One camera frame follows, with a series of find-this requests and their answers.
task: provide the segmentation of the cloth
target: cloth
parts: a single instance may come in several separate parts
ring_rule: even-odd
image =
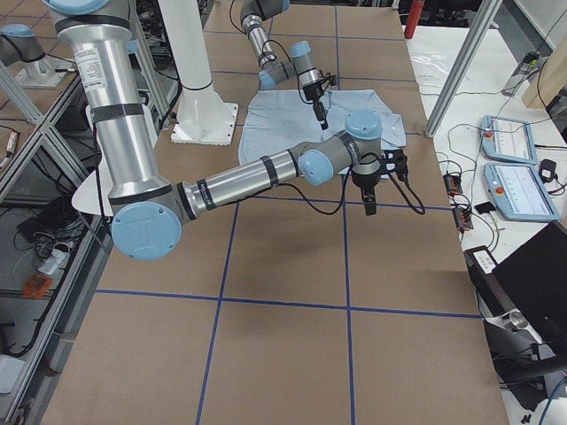
[[[382,149],[406,145],[401,116],[392,113],[374,90],[327,90],[321,98],[329,128],[321,130],[311,104],[304,104],[297,90],[261,90],[248,106],[238,146],[240,164],[290,149],[302,142],[323,142],[345,129],[346,117],[369,108],[382,120]]]

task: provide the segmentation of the white pillar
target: white pillar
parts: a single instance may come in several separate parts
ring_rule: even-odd
[[[230,144],[238,105],[214,91],[197,0],[159,0],[159,8],[184,86],[172,140]]]

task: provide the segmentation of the light blue joint cap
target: light blue joint cap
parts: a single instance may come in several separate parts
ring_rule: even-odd
[[[114,216],[113,240],[133,259],[150,261],[171,252],[181,239],[181,223],[164,205],[144,201],[125,206]]]
[[[15,38],[31,38],[35,36],[34,31],[32,31],[32,28],[24,24],[6,25],[0,28],[0,33]]]
[[[51,9],[65,15],[87,15],[105,7],[110,0],[43,0]]]
[[[382,121],[376,111],[358,109],[346,118],[346,132],[361,140],[376,140],[382,136]]]
[[[311,53],[311,46],[307,40],[303,40],[302,42],[296,42],[291,46],[290,49],[290,56],[292,58],[301,58],[305,56],[307,53]]]
[[[310,149],[299,157],[299,170],[309,183],[319,186],[333,178],[333,165],[321,151]]]
[[[276,86],[276,82],[268,71],[260,71],[258,73],[258,76],[260,77],[260,84],[262,85],[263,89],[272,89]]]
[[[138,40],[130,40],[128,44],[126,44],[126,49],[129,55],[132,55],[138,51]]]

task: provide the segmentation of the sticker label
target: sticker label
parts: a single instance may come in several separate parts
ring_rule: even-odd
[[[74,58],[86,93],[96,89],[106,89],[108,84],[105,70],[100,62],[97,49],[78,51]]]
[[[486,274],[490,274],[493,272],[493,269],[496,265],[493,262],[493,259],[490,258],[490,255],[486,253],[486,251],[477,251],[473,252],[475,258],[478,261],[478,264],[482,267],[483,271]]]

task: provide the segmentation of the white table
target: white table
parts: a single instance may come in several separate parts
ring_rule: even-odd
[[[438,99],[438,96],[434,95],[441,91],[466,34],[467,30],[462,28],[418,27],[414,38],[408,40],[412,65],[416,72],[420,93],[422,93],[423,108],[428,117]],[[491,29],[486,34],[485,40],[482,42],[457,93],[498,92],[504,87],[504,83],[508,80],[516,65],[517,62],[498,30]],[[447,155],[449,159],[461,164],[463,170],[474,168],[471,161],[455,155],[449,150],[447,132],[458,124],[467,123],[470,126],[460,126],[451,131],[453,150],[476,158],[480,138],[479,131],[475,127],[478,127],[483,116],[499,114],[502,118],[514,118],[528,122],[549,118],[544,110],[528,109],[524,106],[521,96],[528,86],[529,83],[524,82],[516,96],[510,100],[502,94],[461,94],[455,96],[434,137],[436,151],[443,152],[439,154],[439,160],[447,159]],[[565,146],[559,131],[551,120],[533,124],[532,132],[536,144]],[[559,175],[559,180],[561,182],[567,180],[567,151],[537,149],[537,155],[539,161],[543,158],[554,160],[557,163],[556,172]],[[478,155],[476,173],[468,172],[462,177],[463,190],[465,195],[472,200],[473,205],[491,200],[482,175],[483,165],[486,162],[488,161],[481,152]],[[443,172],[445,172],[446,166],[446,163],[440,164]],[[457,167],[450,165],[449,171],[457,171]],[[547,186],[549,186],[549,189],[555,188],[553,183]],[[553,202],[562,217],[567,213],[566,198],[565,195],[553,197]],[[493,251],[494,257],[499,262],[546,226],[545,223],[507,221],[498,212],[493,212],[492,216],[495,218],[498,228],[501,228],[500,241]],[[473,225],[474,229],[464,234],[462,239],[463,250],[483,244],[488,245],[492,239],[491,230],[481,220],[473,217]],[[503,391],[502,397],[506,403],[510,424],[518,424],[524,414],[528,412],[517,403],[509,391]],[[544,405],[545,402],[540,403],[536,413],[532,416],[531,423],[538,422]],[[566,417],[567,399],[556,399],[551,404],[545,425],[564,425]]]

